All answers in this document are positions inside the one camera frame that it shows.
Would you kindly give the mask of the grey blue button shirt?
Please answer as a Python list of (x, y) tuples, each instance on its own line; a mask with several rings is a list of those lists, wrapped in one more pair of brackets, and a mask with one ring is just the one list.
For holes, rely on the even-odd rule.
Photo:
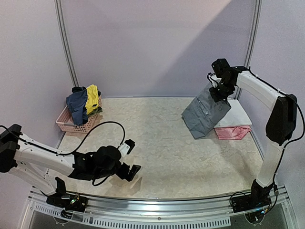
[(206, 85), (182, 112), (182, 119), (194, 139), (205, 138), (230, 111), (227, 100), (215, 102)]

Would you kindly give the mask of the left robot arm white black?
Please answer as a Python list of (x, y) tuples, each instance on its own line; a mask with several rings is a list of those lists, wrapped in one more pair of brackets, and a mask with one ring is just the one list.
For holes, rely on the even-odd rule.
[(58, 177), (52, 177), (48, 171), (53, 170), (66, 177), (91, 181), (105, 181), (116, 175), (122, 180), (132, 181), (140, 165), (129, 166), (123, 158), (134, 148), (135, 142), (123, 139), (118, 147), (101, 146), (97, 151), (80, 153), (60, 151), (41, 144), (21, 131), (21, 126), (13, 124), (9, 128), (1, 127), (0, 135), (0, 171), (13, 174), (39, 189), (60, 207), (67, 207), (71, 197), (61, 188), (65, 183)]

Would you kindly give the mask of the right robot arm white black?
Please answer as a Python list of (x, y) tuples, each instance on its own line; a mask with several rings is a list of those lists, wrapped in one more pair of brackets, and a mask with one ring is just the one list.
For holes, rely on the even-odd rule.
[(252, 183), (251, 194), (246, 198), (248, 206), (256, 208), (273, 188), (285, 148), (292, 142), (296, 128), (297, 99), (293, 94), (276, 89), (250, 68), (231, 66), (226, 59), (217, 59), (211, 67), (215, 79), (210, 93), (214, 101), (226, 99), (238, 87), (261, 102), (261, 105), (251, 110), (254, 114), (263, 112), (254, 120), (254, 124), (265, 125), (266, 150), (262, 167)]

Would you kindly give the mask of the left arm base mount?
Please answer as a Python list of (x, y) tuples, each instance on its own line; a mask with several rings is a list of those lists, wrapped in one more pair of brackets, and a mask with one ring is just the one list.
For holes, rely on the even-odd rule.
[(79, 193), (74, 195), (66, 192), (65, 182), (59, 177), (55, 178), (57, 187), (55, 193), (47, 197), (47, 204), (60, 207), (66, 211), (85, 212), (88, 205), (88, 198)]

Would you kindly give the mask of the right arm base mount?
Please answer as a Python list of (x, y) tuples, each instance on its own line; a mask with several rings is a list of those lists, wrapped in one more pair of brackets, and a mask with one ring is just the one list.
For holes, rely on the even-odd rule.
[[(272, 202), (270, 197), (271, 190), (274, 191), (275, 195), (274, 203)], [(278, 187), (275, 183), (272, 183), (267, 187), (261, 187), (254, 180), (251, 186), (251, 193), (249, 195), (246, 195), (243, 192), (235, 192), (230, 196), (229, 203), (230, 206), (233, 208), (234, 213), (267, 207), (265, 210), (262, 211), (262, 214), (266, 214), (275, 206), (278, 194)]]

